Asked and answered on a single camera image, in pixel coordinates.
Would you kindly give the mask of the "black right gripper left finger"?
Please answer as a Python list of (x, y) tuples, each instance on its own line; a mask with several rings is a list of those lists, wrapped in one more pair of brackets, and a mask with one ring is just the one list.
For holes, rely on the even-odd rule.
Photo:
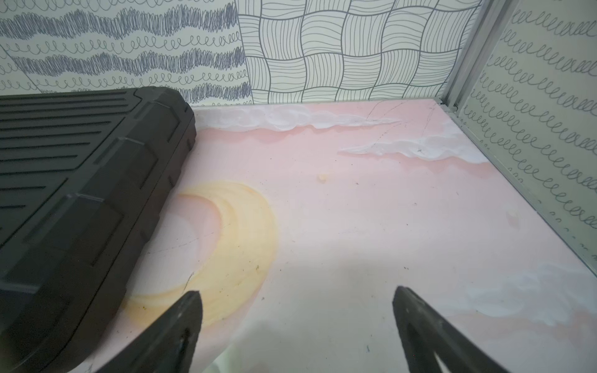
[(188, 372), (202, 316), (200, 293), (187, 292), (100, 371)]

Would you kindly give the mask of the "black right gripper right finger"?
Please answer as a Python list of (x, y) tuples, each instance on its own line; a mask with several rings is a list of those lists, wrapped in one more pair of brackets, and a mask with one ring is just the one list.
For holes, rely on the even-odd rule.
[(396, 288), (393, 314), (410, 372), (505, 372), (412, 289)]

